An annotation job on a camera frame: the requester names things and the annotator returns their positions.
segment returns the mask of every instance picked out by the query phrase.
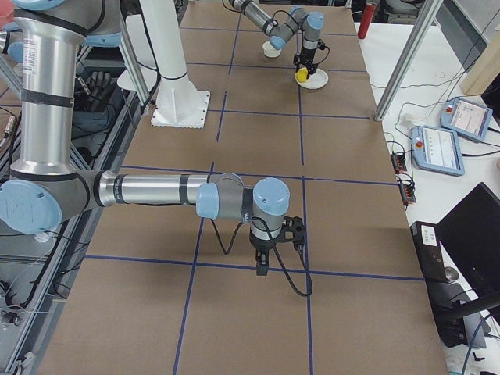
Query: screen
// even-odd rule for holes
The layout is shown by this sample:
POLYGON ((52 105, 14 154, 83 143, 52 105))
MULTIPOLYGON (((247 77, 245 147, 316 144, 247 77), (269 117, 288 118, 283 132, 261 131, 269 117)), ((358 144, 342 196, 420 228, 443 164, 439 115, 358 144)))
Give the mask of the screen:
POLYGON ((479 135, 488 116, 488 110, 470 102, 458 100, 451 125, 479 135))
MULTIPOLYGON (((482 182, 436 226, 446 251, 479 297, 500 291, 499 226, 500 199, 482 182)), ((490 313, 500 315, 500 307, 490 313)))
POLYGON ((425 158, 429 164, 458 168, 452 132, 424 127, 423 137, 425 158))

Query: computer monitor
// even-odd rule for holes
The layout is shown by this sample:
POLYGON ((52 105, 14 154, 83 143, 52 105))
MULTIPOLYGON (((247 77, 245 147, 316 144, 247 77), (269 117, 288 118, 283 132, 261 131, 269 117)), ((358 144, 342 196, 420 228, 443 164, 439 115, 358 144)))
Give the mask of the computer monitor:
POLYGON ((456 315, 489 309, 500 323, 500 199, 481 182, 437 224, 436 233, 479 296, 456 315))

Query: white pillar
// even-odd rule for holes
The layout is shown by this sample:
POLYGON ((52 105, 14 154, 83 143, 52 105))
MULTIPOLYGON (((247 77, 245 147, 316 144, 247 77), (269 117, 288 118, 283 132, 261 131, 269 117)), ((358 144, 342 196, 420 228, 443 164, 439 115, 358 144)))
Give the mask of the white pillar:
POLYGON ((141 0, 141 7, 162 75, 152 124, 203 127, 210 93, 189 81, 173 0, 141 0))

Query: yellow ball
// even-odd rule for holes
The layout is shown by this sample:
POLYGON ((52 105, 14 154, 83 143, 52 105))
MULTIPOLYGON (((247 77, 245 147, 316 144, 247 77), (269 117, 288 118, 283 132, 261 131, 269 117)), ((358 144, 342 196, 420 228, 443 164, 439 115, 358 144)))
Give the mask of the yellow ball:
POLYGON ((295 73, 295 78, 297 79, 297 82, 300 82, 301 84, 306 82, 307 81, 307 68, 299 69, 298 72, 295 73))

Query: white cup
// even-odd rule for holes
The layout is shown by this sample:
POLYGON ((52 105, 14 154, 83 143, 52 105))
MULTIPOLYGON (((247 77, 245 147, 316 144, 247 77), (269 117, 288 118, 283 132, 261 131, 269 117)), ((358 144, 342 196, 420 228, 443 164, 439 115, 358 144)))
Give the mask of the white cup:
POLYGON ((275 59, 281 53, 280 49, 275 49, 268 41, 262 45, 262 49, 264 50, 264 55, 271 59, 275 59))

